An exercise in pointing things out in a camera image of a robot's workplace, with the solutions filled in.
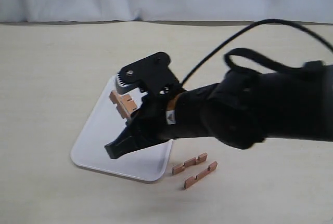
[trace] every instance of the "white plastic tray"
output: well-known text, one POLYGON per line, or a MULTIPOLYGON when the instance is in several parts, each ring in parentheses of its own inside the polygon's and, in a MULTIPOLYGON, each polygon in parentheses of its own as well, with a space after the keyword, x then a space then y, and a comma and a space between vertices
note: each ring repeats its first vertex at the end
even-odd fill
MULTIPOLYGON (((110 159, 104 148, 104 145, 117 138, 126 122, 109 99, 109 94, 115 89, 114 78, 107 83, 84 125, 72 148, 71 159, 80 167, 146 182, 156 181, 163 176, 167 167, 172 140, 116 160, 110 159)), ((143 94, 138 89, 129 94, 139 107, 143 94)))

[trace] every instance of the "screw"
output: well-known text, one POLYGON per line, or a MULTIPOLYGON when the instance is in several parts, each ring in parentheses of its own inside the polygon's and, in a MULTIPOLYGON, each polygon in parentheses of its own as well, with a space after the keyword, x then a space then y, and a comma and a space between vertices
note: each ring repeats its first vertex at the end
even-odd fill
POLYGON ((132 76, 132 75, 133 75, 133 71, 132 71, 132 70, 128 70, 128 71, 126 72, 126 75, 127 75, 127 76, 132 76))

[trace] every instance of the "table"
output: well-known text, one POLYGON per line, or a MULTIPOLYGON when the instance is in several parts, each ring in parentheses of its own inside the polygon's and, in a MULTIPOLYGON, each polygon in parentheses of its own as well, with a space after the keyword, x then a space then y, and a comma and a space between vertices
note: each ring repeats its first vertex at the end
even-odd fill
MULTIPOLYGON (((96 100, 121 67, 165 51, 182 79, 244 24, 0 25, 0 223, 333 223, 332 143, 269 139, 241 151, 213 138, 177 140, 165 176, 153 184, 84 170, 70 160, 96 100), (170 176, 172 166, 203 152, 219 163, 216 171, 181 190, 200 169, 170 176)), ((309 28, 333 42, 332 25, 309 28)), ((222 54, 235 47, 295 67, 333 61, 300 31, 258 27, 205 64, 186 89, 219 82, 227 71, 222 54)))

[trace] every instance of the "beige table surface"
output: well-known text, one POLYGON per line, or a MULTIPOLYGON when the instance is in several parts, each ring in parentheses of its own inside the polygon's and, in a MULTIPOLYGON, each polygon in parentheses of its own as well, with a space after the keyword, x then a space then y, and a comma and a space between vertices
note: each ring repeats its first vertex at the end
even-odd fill
MULTIPOLYGON (((117 22, 0 25, 0 223, 333 223, 333 143, 267 140, 239 151, 213 138, 178 140, 163 179, 144 184, 77 168, 70 150, 111 75, 157 51, 179 78, 243 26, 117 22), (202 152, 217 170, 187 191, 174 164, 202 152)), ((311 25, 333 42, 333 26, 311 25)), ((230 44, 288 65, 333 56, 288 27, 230 44)), ((186 85, 227 71, 218 53, 186 85)), ((251 62, 239 63, 260 69, 251 62)))

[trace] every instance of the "white tray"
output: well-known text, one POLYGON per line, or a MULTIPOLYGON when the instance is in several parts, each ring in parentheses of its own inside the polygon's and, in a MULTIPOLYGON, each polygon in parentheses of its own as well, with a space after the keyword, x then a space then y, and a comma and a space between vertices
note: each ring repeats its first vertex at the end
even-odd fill
MULTIPOLYGON (((126 122, 109 99, 111 91, 115 89, 114 78, 107 83, 84 125, 72 148, 71 159, 80 167, 146 182, 156 181, 163 176, 167 167, 172 140, 116 160, 110 159, 104 148, 104 145, 117 138, 126 122)), ((139 107, 143 94, 138 89, 129 94, 139 107)))

